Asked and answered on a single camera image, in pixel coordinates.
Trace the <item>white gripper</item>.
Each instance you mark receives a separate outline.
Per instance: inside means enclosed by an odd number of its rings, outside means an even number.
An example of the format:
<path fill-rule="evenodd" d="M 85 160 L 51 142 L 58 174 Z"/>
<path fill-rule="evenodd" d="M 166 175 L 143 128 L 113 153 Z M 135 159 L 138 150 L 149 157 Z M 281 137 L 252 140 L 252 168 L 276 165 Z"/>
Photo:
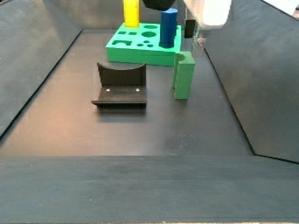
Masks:
<path fill-rule="evenodd" d="M 199 58 L 210 35 L 209 30 L 221 29 L 227 22 L 233 0 L 183 0 L 202 29 L 193 37 L 191 53 Z"/>

